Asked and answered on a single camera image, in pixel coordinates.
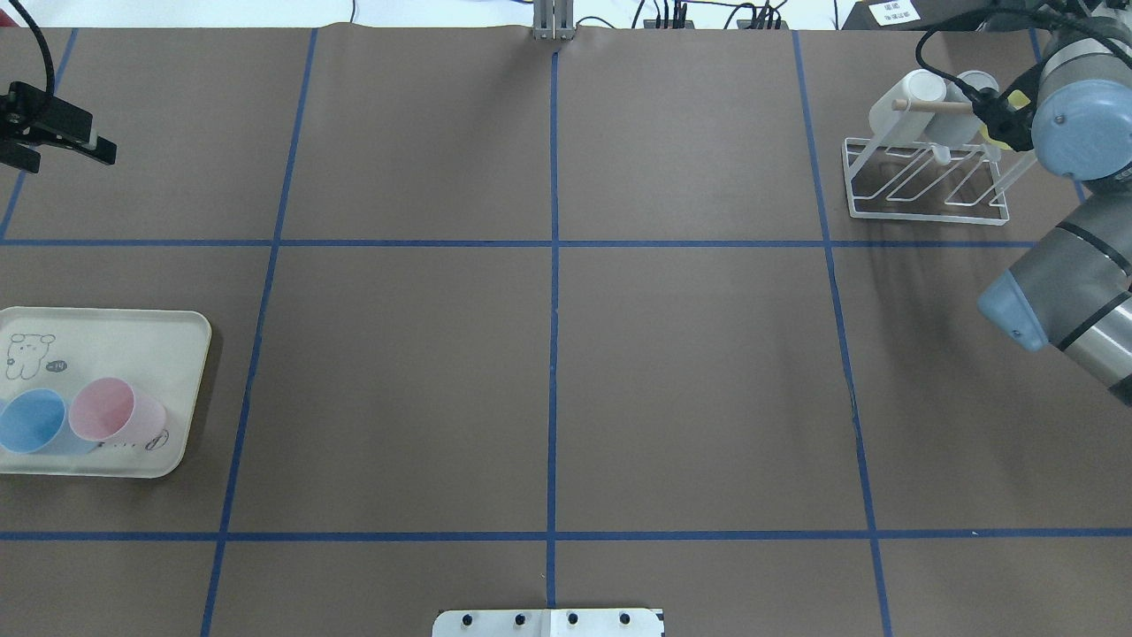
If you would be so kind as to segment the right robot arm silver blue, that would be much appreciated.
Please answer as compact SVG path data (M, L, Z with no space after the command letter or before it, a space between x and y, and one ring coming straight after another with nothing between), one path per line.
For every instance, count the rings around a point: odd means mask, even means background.
M1052 29L1030 132L1041 167L1080 182L1088 197L977 305L1020 347L1050 344L1129 403L1129 5L1104 1L1083 24L1086 33Z

